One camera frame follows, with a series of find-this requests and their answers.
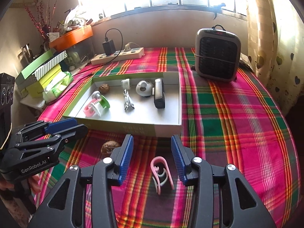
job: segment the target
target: plaid blanket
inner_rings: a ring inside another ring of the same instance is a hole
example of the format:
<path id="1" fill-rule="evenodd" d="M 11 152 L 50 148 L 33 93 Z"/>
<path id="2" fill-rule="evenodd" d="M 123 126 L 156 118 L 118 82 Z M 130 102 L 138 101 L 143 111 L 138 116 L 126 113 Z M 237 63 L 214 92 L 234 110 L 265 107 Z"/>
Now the plaid blanket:
<path id="1" fill-rule="evenodd" d="M 281 227 L 300 199 L 298 158 L 285 119 L 272 97 L 249 71 L 240 68 L 237 81 L 221 83 L 199 77 L 190 69 L 194 62 L 194 49 L 147 48 L 141 59 L 87 66 L 75 76 L 71 90 L 47 107 L 40 119 L 58 121 L 92 78 L 92 75 L 88 76 L 90 73 L 106 76 L 178 71 L 182 89 L 183 144 L 210 164 L 236 165 L 270 211 L 277 227 Z M 102 144 L 109 140 L 122 143 L 124 136 L 90 130 L 82 140 L 68 144 L 60 154 L 60 164 L 41 174 L 42 192 L 35 196 L 36 202 L 43 201 L 70 165 L 86 167 L 97 163 L 102 157 Z M 166 158 L 175 187 L 171 190 L 170 184 L 164 185 L 160 196 L 151 180 L 150 161 L 155 156 Z M 91 227 L 90 190 L 89 186 L 87 227 Z M 112 191 L 118 227 L 187 226 L 193 188 L 186 188 L 179 181 L 167 139 L 134 136 L 127 179 Z M 215 205 L 215 227 L 219 225 L 218 207 Z"/>

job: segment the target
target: orange box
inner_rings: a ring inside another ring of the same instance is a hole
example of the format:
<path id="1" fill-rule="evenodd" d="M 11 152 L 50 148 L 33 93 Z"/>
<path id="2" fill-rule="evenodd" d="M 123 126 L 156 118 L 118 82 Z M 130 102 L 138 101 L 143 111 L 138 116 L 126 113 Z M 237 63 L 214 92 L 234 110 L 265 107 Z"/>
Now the orange box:
<path id="1" fill-rule="evenodd" d="M 54 40 L 50 43 L 50 48 L 55 48 L 56 51 L 61 52 L 91 36 L 93 36 L 92 27 L 91 25 L 87 25 L 68 32 Z"/>

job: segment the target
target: blue gripper pad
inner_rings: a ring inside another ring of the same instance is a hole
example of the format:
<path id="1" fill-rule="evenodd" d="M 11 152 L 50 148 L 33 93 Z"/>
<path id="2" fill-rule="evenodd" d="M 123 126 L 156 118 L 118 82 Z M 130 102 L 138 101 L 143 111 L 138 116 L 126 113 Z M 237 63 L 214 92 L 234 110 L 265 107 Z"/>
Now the blue gripper pad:
<path id="1" fill-rule="evenodd" d="M 181 155 L 179 145 L 174 136 L 171 137 L 171 151 L 177 169 L 178 177 L 183 182 L 183 185 L 187 183 L 186 164 Z"/>
<path id="2" fill-rule="evenodd" d="M 65 120 L 62 120 L 59 122 L 54 122 L 54 123 L 49 124 L 49 126 L 45 130 L 45 133 L 54 135 L 62 130 L 72 128 L 77 125 L 78 125 L 78 123 L 75 118 L 69 118 L 69 119 L 65 119 Z"/>
<path id="3" fill-rule="evenodd" d="M 128 141 L 124 141 L 124 143 L 121 146 L 120 150 L 124 150 L 124 154 L 120 163 L 119 167 L 119 177 L 118 177 L 118 183 L 119 185 L 123 184 L 123 181 L 126 179 L 128 168 L 130 165 L 131 157 L 132 157 L 132 152 L 133 152 L 133 136 L 130 136 Z"/>

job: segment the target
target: walnut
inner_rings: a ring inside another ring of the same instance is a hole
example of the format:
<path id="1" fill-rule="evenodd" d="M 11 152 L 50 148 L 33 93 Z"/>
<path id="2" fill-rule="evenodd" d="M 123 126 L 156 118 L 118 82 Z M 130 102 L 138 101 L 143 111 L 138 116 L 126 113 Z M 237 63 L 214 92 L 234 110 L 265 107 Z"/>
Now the walnut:
<path id="1" fill-rule="evenodd" d="M 104 143 L 101 147 L 101 154 L 105 154 L 107 156 L 110 156 L 114 148 L 120 147 L 120 145 L 113 140 L 107 141 Z"/>
<path id="2" fill-rule="evenodd" d="M 107 94 L 107 93 L 110 91 L 110 87 L 109 87 L 108 84 L 102 84 L 102 85 L 99 87 L 98 91 L 99 91 L 102 95 L 104 95 L 104 94 Z"/>

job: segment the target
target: metal screw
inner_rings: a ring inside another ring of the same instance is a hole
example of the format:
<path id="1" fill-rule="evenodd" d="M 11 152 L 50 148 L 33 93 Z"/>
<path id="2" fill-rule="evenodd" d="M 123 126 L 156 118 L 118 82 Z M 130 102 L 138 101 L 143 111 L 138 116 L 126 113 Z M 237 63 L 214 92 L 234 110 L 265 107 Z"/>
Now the metal screw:
<path id="1" fill-rule="evenodd" d="M 228 165 L 227 165 L 227 168 L 228 168 L 229 170 L 235 170 L 235 169 L 236 169 L 235 165 L 233 165 L 233 164 L 228 164 Z"/>
<path id="2" fill-rule="evenodd" d="M 78 169 L 78 166 L 77 165 L 72 165 L 72 166 L 70 166 L 70 170 L 71 171 L 75 171 L 75 170 L 77 170 Z"/>
<path id="3" fill-rule="evenodd" d="M 109 163 L 112 162 L 112 158 L 107 157 L 107 158 L 104 158 L 102 161 L 103 161 L 105 164 L 109 164 Z"/>
<path id="4" fill-rule="evenodd" d="M 203 160 L 202 160 L 200 157 L 194 157 L 194 158 L 193 158 L 193 161 L 194 161 L 195 163 L 200 163 L 200 162 L 202 162 Z"/>

